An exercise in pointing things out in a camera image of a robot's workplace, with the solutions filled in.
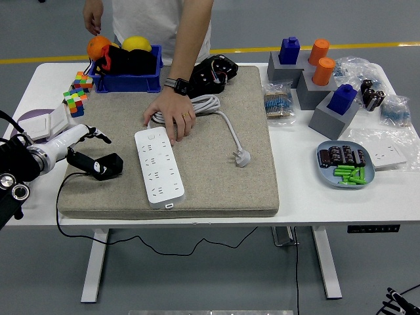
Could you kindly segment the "person's left hand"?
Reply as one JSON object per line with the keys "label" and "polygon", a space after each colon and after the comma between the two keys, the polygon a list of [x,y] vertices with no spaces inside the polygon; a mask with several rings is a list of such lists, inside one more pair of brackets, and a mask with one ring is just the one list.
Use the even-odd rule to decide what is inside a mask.
{"label": "person's left hand", "polygon": [[147,125],[157,112],[161,112],[164,118],[167,136],[172,146],[175,145],[175,142],[180,142],[184,137],[187,137],[196,124],[196,115],[191,100],[188,96],[177,94],[170,87],[164,87],[144,111],[144,125]]}

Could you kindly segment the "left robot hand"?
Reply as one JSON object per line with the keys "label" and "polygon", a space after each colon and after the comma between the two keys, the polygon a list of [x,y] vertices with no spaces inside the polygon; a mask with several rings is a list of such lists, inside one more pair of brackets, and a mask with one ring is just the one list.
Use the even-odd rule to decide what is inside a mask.
{"label": "left robot hand", "polygon": [[112,141],[96,127],[90,127],[84,124],[78,124],[72,127],[45,144],[37,145],[37,153],[39,154],[43,166],[41,174],[49,173],[55,166],[57,161],[67,156],[68,149],[85,138],[99,138],[105,143],[111,144]]}

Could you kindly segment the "person's right hand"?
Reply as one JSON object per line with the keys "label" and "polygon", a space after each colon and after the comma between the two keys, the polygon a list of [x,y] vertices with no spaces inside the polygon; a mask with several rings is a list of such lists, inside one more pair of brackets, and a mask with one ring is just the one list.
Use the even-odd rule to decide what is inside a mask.
{"label": "person's right hand", "polygon": [[83,21],[86,30],[94,36],[100,35],[104,12],[102,1],[86,1],[83,6]]}

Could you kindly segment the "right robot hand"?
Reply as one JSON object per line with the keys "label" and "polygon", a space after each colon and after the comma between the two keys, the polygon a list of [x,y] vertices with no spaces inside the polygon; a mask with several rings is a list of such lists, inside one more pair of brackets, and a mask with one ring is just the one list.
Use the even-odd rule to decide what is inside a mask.
{"label": "right robot hand", "polygon": [[378,310],[377,314],[419,315],[419,307],[409,303],[393,288],[387,288],[386,297],[389,301],[383,301],[383,306]]}

